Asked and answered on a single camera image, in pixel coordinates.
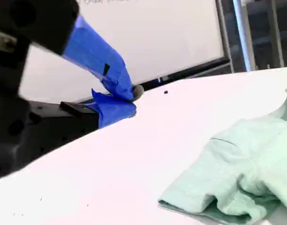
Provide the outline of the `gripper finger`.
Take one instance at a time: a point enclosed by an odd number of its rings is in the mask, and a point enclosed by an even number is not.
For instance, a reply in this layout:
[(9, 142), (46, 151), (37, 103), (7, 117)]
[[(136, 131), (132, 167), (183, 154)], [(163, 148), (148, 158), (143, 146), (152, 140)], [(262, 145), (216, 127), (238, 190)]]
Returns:
[(144, 89), (132, 84), (126, 65), (79, 13), (75, 0), (12, 1), (12, 93), (17, 93), (31, 43), (89, 71), (114, 97), (136, 101)]
[(92, 91), (85, 103), (31, 102), (28, 150), (43, 155), (84, 135), (136, 114), (133, 102)]

